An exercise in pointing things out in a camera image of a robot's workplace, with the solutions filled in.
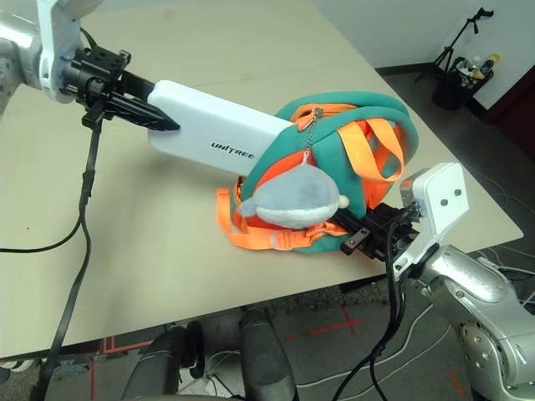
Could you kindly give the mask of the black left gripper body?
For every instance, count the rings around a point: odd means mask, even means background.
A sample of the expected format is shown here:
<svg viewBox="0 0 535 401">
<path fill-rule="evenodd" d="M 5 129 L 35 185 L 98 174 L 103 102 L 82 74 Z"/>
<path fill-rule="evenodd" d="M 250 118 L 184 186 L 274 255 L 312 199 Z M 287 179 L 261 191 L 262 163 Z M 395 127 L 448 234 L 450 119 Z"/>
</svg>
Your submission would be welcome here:
<svg viewBox="0 0 535 401">
<path fill-rule="evenodd" d="M 120 78 L 130 63 L 125 50 L 113 53 L 105 48 L 84 48 L 75 51 L 74 58 L 63 72 L 62 94 L 73 95 L 84 107 L 82 125 L 101 125 L 112 119 L 112 101 L 122 99 Z"/>
</svg>

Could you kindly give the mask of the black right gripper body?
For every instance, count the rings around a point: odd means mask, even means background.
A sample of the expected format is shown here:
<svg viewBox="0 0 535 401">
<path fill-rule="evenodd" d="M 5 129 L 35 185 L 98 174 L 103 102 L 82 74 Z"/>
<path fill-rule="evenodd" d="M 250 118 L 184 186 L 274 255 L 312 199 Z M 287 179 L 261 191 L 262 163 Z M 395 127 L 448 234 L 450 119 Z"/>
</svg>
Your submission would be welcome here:
<svg viewBox="0 0 535 401">
<path fill-rule="evenodd" d="M 375 225 L 366 225 L 368 230 L 358 231 L 350 235 L 349 239 L 340 245 L 340 250 L 351 255 L 358 250 L 370 259 L 379 259 L 385 261 L 387 236 L 389 227 L 393 221 L 401 217 L 403 210 L 386 204 L 379 204 L 374 209 L 374 218 L 377 221 Z M 397 226 L 391 236 L 391 253 L 393 257 L 402 253 L 411 242 L 417 237 L 419 232 L 412 226 L 411 221 L 406 221 Z"/>
</svg>

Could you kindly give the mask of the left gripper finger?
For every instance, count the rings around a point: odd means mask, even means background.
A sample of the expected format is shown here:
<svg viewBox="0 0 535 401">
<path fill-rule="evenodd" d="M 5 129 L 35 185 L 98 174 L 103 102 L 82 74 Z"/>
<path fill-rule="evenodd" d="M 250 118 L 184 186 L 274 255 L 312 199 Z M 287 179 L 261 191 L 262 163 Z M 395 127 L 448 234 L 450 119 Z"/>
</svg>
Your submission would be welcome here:
<svg viewBox="0 0 535 401">
<path fill-rule="evenodd" d="M 129 71 L 121 74 L 120 87 L 123 93 L 151 93 L 155 84 Z"/>
<path fill-rule="evenodd" d="M 180 125 L 157 107 L 120 94 L 99 96 L 103 102 L 104 118 L 119 118 L 152 130 L 178 130 Z"/>
</svg>

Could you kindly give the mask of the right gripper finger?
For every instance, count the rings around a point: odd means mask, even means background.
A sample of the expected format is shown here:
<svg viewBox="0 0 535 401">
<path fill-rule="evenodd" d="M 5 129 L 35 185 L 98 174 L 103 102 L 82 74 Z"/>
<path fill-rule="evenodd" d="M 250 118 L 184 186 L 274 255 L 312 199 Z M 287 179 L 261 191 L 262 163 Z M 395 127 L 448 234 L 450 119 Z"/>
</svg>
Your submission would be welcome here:
<svg viewBox="0 0 535 401">
<path fill-rule="evenodd" d="M 332 217 L 332 222 L 343 228 L 350 235 L 354 235 L 361 230 L 368 230 L 368 227 L 350 211 L 336 211 Z"/>
<path fill-rule="evenodd" d="M 356 225 L 375 225 L 377 223 L 374 211 L 370 211 L 366 206 L 350 206 L 349 219 Z"/>
</svg>

